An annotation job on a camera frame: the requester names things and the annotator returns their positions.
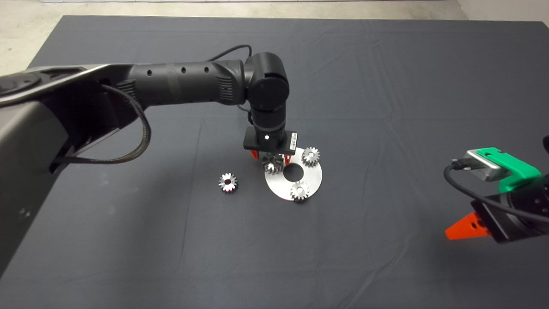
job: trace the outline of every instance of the gray floor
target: gray floor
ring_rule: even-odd
[[[42,3],[0,0],[0,75],[25,69],[63,15],[467,19],[456,0],[321,3]]]

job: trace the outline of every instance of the metal plate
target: metal plate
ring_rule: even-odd
[[[303,164],[301,161],[301,155],[303,155],[302,148],[295,149],[295,155],[292,156],[288,165],[295,163],[303,169],[303,177],[299,181],[305,182],[309,186],[309,197],[315,194],[315,192],[320,187],[322,182],[322,168],[320,167],[320,162],[318,162],[313,167],[308,167]],[[265,180],[267,185],[276,194],[278,197],[283,198],[287,201],[293,201],[290,194],[290,189],[294,184],[294,181],[289,181],[284,177],[283,171],[278,174],[269,174],[265,172]]]

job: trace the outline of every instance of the green bracket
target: green bracket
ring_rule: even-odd
[[[521,160],[494,147],[477,149],[477,153],[511,172],[500,181],[500,193],[509,192],[541,176],[540,171]]]

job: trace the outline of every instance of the silver gear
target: silver gear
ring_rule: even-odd
[[[219,187],[225,193],[234,192],[237,189],[237,177],[232,173],[225,173],[219,178]]]
[[[307,147],[303,150],[301,161],[308,167],[315,166],[320,160],[320,151],[314,147]]]
[[[284,157],[281,154],[267,153],[261,161],[269,174],[278,174],[284,168]]]
[[[290,189],[290,194],[294,201],[304,201],[309,197],[309,186],[303,181],[296,181]]]

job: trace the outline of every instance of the plate hole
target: plate hole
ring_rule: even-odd
[[[303,169],[299,164],[296,163],[290,163],[284,168],[284,177],[288,179],[288,181],[296,182],[301,180],[303,178]]]

